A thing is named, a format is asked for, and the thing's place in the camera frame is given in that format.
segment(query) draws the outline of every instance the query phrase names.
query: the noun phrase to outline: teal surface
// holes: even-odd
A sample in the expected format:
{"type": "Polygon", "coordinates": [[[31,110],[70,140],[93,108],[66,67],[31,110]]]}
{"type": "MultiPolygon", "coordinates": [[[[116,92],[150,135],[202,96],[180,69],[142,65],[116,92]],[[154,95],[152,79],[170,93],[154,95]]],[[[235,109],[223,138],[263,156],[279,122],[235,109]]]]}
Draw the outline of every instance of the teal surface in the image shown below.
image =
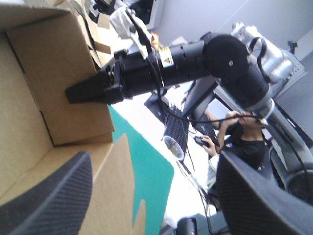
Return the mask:
{"type": "Polygon", "coordinates": [[[140,200],[144,199],[145,235],[158,235],[174,175],[173,167],[112,106],[109,109],[115,127],[113,142],[124,133],[129,140],[135,177],[134,218],[140,200]]]}

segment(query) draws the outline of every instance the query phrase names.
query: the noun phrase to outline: yellow warning label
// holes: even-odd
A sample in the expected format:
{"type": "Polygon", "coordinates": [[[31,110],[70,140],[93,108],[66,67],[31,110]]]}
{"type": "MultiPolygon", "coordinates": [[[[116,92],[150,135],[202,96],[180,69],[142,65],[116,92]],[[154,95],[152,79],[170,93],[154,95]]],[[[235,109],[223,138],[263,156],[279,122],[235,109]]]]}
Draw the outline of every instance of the yellow warning label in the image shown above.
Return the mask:
{"type": "Polygon", "coordinates": [[[170,67],[174,65],[173,57],[169,47],[164,47],[159,50],[160,59],[163,68],[170,67]]]}

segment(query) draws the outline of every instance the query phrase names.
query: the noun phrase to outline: person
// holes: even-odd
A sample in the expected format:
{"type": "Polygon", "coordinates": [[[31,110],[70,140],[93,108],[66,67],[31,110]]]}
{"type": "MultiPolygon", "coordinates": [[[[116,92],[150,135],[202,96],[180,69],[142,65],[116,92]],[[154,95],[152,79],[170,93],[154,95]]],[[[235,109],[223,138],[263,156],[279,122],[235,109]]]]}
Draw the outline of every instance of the person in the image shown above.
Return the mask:
{"type": "MultiPolygon", "coordinates": [[[[205,114],[211,119],[217,118],[205,111],[205,114]]],[[[243,115],[252,115],[251,112],[243,112],[243,115]]],[[[203,136],[202,140],[209,143],[210,147],[203,146],[210,156],[216,156],[223,147],[227,147],[236,156],[254,169],[258,169],[263,161],[266,146],[262,129],[264,128],[260,121],[253,117],[237,117],[241,114],[237,111],[231,111],[226,114],[227,118],[223,122],[213,122],[213,127],[218,129],[217,139],[220,147],[215,146],[208,136],[203,136]],[[231,135],[226,141],[225,135],[231,135]]]]}

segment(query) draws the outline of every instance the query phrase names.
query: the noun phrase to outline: cardboard box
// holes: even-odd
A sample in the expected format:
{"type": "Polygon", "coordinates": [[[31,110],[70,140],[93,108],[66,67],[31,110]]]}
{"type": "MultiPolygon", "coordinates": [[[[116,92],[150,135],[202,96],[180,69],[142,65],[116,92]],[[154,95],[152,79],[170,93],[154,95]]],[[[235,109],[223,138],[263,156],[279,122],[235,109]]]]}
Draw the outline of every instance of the cardboard box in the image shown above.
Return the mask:
{"type": "Polygon", "coordinates": [[[0,3],[0,31],[0,205],[89,151],[93,189],[80,234],[144,234],[144,201],[133,226],[127,137],[112,143],[106,105],[71,105],[64,93],[95,73],[77,16],[0,3]]]}

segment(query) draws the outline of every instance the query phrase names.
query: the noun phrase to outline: textured rubber pad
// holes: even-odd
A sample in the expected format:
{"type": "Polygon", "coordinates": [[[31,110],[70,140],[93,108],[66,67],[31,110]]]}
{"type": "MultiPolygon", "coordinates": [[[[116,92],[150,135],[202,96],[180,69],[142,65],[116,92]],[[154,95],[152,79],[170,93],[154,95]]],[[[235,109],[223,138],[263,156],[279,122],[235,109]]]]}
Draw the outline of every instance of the textured rubber pad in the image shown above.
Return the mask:
{"type": "Polygon", "coordinates": [[[92,191],[88,152],[0,207],[0,235],[76,235],[92,191]]]}
{"type": "Polygon", "coordinates": [[[232,235],[312,235],[313,207],[222,151],[217,191],[232,235]]]}

